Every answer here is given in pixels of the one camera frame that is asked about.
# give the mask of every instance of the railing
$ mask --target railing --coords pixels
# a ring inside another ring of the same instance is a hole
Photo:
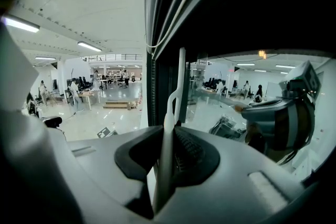
[[[85,56],[81,57],[82,60],[87,62],[99,62],[99,61],[142,61],[141,54],[103,54],[95,56]]]

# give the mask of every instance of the black cable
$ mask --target black cable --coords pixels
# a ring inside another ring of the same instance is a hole
[[[269,58],[272,58],[272,57],[275,57],[275,56],[278,56],[278,55],[279,55],[279,54],[272,55],[272,56],[268,57],[268,59],[269,59]],[[256,60],[232,61],[232,60],[229,60],[229,59],[227,59],[227,58],[225,58],[225,57],[221,57],[221,58],[223,58],[223,59],[225,59],[225,60],[227,60],[227,61],[230,61],[230,62],[254,62],[254,61],[264,60],[264,58],[260,58],[260,59],[256,59]]]

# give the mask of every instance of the fluorescent light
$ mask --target fluorescent light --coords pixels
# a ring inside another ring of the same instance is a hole
[[[92,45],[89,45],[89,44],[87,44],[87,43],[85,43],[83,41],[79,41],[77,44],[80,45],[80,46],[86,47],[88,49],[91,49],[91,50],[101,51],[101,49],[98,49],[98,48],[96,48],[96,47],[94,47]]]
[[[238,66],[254,66],[254,63],[238,63]]]
[[[276,65],[276,67],[282,67],[282,68],[295,68],[293,66],[281,66],[281,65]]]
[[[40,30],[40,27],[38,25],[32,24],[30,22],[27,22],[26,20],[22,20],[20,18],[8,18],[8,17],[2,17],[2,21],[5,25],[14,26],[23,30],[27,30],[30,32],[36,33]]]
[[[56,58],[54,58],[54,57],[43,57],[43,56],[37,56],[37,57],[35,57],[35,59],[39,59],[39,60],[56,60]]]

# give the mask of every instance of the glossy floor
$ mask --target glossy floor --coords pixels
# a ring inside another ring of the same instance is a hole
[[[111,99],[141,99],[141,83],[130,83],[126,89],[117,85],[108,86],[108,89],[95,93],[91,97],[92,110],[87,103],[83,103],[84,111],[77,112],[72,105],[57,103],[51,106],[40,105],[41,116],[60,116],[63,122],[60,129],[64,131],[67,141],[98,138],[97,133],[107,127],[111,132],[118,134],[139,129],[141,121],[142,103],[136,109],[104,109],[103,105]],[[96,102],[97,94],[100,95],[100,103]]]

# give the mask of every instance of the ceiling beam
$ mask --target ceiling beam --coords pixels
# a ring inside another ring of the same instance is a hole
[[[34,11],[28,10],[22,6],[19,5],[13,6],[13,8],[9,11],[9,14],[27,20],[28,22],[31,22],[33,24],[39,25],[40,27],[52,31],[56,34],[73,39],[76,43],[78,41],[84,41],[88,44],[92,44],[93,46],[101,49],[99,44],[84,37],[82,34],[75,33],[74,31],[67,29],[65,25],[61,26],[56,22],[53,22],[51,19],[44,18],[43,16],[34,13]]]

